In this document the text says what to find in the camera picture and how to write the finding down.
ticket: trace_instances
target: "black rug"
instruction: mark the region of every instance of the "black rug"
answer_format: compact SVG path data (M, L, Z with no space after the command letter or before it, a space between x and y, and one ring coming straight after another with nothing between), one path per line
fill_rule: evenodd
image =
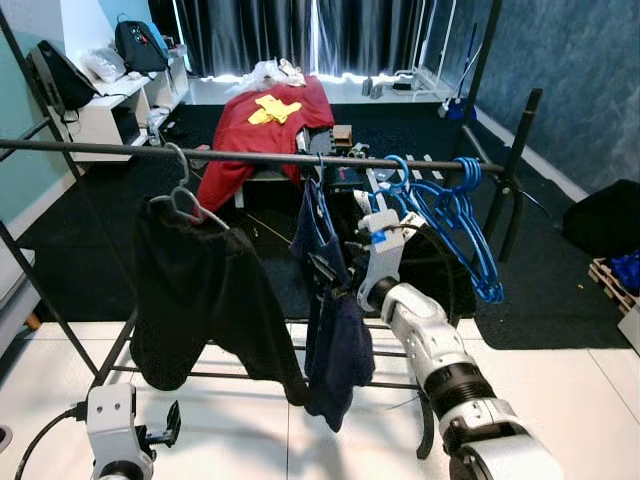
M411 154L421 160L448 160L458 130L457 122L441 120L433 104L335 105L336 122L353 125L354 140L368 143L376 157ZM168 141L185 148L210 144L222 113L219 106L180 106L176 122L165 133ZM484 127L474 131L497 163L508 149ZM85 176L96 208L131 268L132 219L140 199L166 193L181 176L175 160L136 159L126 165L95 165ZM560 234L562 214L571 205L560 189L522 162L518 176L530 194L552 218L528 205L519 242L500 274L506 291L501 305L478 300L476 322L484 339L499 349L614 348L629 344L617 328L616 305L587 276L590 258L568 244ZM193 175L195 190L198 178ZM474 195L476 214L484 221L493 194L492 182L483 182ZM295 233L300 198L289 183L247 184L244 211L231 205L220 215L242 228L252 239L289 318L307 315L308 303L295 260L282 237ZM506 221L507 205L503 220ZM492 242L497 251L504 221ZM36 250L36 271L55 305L72 321L124 320L134 306L109 253L99 227L72 187L20 238L23 247Z

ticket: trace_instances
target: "white bag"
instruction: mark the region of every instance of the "white bag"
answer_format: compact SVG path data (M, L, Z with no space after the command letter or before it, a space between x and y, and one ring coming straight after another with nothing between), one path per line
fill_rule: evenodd
M124 61L110 48L89 50L80 57L82 63L105 83L113 83L127 71Z
M280 64L274 58L265 62L258 62L253 71L242 77L237 85L229 89L229 92L237 95L243 92L269 90L277 83L284 83L294 87L304 87L307 83L300 68L294 68L288 60L280 60Z

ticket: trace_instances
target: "dark blue wallpaper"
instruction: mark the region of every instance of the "dark blue wallpaper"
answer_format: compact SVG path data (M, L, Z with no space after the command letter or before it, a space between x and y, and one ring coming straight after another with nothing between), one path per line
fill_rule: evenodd
M479 45L490 4L458 1L443 69L447 83L462 74L474 22ZM638 4L506 0L480 87L478 106L512 132L531 88L543 88L529 146L588 192L620 178L640 179ZM436 12L427 58L432 70L450 6L440 0Z

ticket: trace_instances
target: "black sweater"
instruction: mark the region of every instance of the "black sweater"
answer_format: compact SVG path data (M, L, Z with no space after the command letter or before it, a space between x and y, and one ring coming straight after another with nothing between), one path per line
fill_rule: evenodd
M182 385L208 340L254 380L275 380L304 405L309 390L284 316L253 246L237 229L195 226L144 201L134 229L138 320L131 357L160 390Z

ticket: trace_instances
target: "floor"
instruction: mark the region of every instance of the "floor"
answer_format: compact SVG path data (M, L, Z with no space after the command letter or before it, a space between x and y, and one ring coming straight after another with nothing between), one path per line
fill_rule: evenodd
M105 358L119 327L73 325L95 362ZM304 328L291 325L294 343L304 343ZM633 350L497 351L473 320L463 320L459 330L496 393L526 419L567 479L640 479L640 359ZM377 350L401 348L389 331L372 332ZM130 363L126 352L118 363ZM404 359L378 358L376 364L376 381L411 379ZM207 347L194 370L243 367ZM45 324L13 342L0 360L0 379L0 424L14 435L0 453L0 478L9 479L34 435L83 399L91 377L60 328ZM290 407L272 382L192 378L176 392L159 392L139 374L109 380L126 381L138 389L136 422L152 431L163 428L169 405L180 402L182 431L171 450L157 448L154 480L449 478L439 439L426 461L416 460L421 423L413 391L357 389L334 434L323 420ZM24 478L86 480L92 460L84 425L67 420L40 443Z
M341 78L329 75L320 75L320 81L324 87L329 103L408 103L408 102L438 102L443 98L428 93L415 96L411 92L403 92L391 89L392 79L390 77L376 77L374 85L383 83L382 96L378 99L362 96L362 81L365 77L345 75ZM231 90L237 84L238 77L223 76L216 79L202 78L191 79L191 101L195 105L224 105L235 96ZM440 84L440 90L447 87Z

